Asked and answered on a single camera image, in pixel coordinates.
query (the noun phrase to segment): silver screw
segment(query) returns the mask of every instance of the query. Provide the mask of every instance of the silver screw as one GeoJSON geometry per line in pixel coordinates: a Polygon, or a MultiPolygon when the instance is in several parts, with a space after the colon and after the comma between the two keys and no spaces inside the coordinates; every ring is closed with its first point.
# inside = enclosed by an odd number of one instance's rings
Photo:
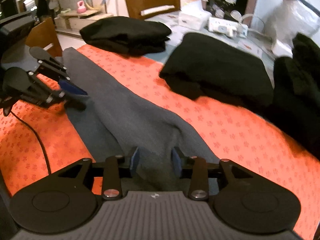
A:
{"type": "Polygon", "coordinates": [[[195,198],[196,200],[203,200],[208,197],[208,194],[205,191],[198,189],[198,190],[193,191],[191,193],[191,196],[193,198],[195,198]]]}
{"type": "Polygon", "coordinates": [[[108,189],[108,190],[105,190],[103,194],[105,195],[105,197],[113,198],[113,197],[118,197],[120,192],[116,189],[108,189]]]}
{"type": "Polygon", "coordinates": [[[51,103],[53,100],[52,96],[49,96],[48,99],[46,100],[47,103],[51,103]]]}

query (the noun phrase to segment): orange patterned cloth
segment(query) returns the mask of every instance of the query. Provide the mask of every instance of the orange patterned cloth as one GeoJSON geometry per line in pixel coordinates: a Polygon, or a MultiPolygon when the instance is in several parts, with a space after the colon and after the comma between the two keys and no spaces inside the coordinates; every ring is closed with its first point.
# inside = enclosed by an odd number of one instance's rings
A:
{"type": "MultiPolygon", "coordinates": [[[[320,219],[320,162],[296,141],[244,108],[207,97],[191,101],[173,93],[158,77],[161,63],[144,57],[125,59],[90,45],[78,51],[135,94],[190,123],[219,158],[231,159],[294,192],[301,202],[295,231],[312,240],[320,219]]],[[[53,172],[91,157],[61,105],[44,110],[19,102],[13,111],[39,133],[53,172]]],[[[33,133],[12,115],[0,116],[0,120],[0,168],[14,194],[47,171],[33,133]]]]}

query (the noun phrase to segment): brown wooden chair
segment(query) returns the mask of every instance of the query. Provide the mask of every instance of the brown wooden chair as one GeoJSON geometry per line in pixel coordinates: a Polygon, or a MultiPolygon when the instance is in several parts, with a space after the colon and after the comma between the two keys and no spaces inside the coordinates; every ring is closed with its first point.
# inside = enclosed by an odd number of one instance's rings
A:
{"type": "Polygon", "coordinates": [[[40,47],[46,49],[53,57],[62,56],[62,48],[51,18],[34,27],[26,38],[25,44],[29,47],[40,47]]]}
{"type": "Polygon", "coordinates": [[[169,13],[180,10],[180,0],[125,0],[127,4],[127,9],[130,18],[145,20],[151,18],[153,16],[169,13]],[[158,11],[154,13],[149,13],[146,15],[141,15],[141,12],[147,9],[165,6],[165,5],[173,5],[174,8],[170,8],[163,11],[158,11]]]}

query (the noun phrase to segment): pink toy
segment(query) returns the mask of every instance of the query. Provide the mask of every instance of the pink toy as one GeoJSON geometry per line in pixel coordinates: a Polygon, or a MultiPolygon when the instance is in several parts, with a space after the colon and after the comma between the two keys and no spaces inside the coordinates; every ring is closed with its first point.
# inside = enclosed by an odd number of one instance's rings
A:
{"type": "Polygon", "coordinates": [[[87,11],[87,8],[84,6],[84,1],[79,1],[77,5],[78,5],[77,13],[84,13],[87,11]]]}

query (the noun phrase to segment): tissue box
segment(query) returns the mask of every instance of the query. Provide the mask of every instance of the tissue box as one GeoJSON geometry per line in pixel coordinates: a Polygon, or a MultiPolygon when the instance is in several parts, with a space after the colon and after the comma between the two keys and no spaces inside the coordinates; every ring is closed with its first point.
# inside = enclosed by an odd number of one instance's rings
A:
{"type": "Polygon", "coordinates": [[[180,12],[178,22],[180,26],[199,31],[208,24],[210,16],[211,13],[206,11],[199,16],[193,16],[180,12]]]}

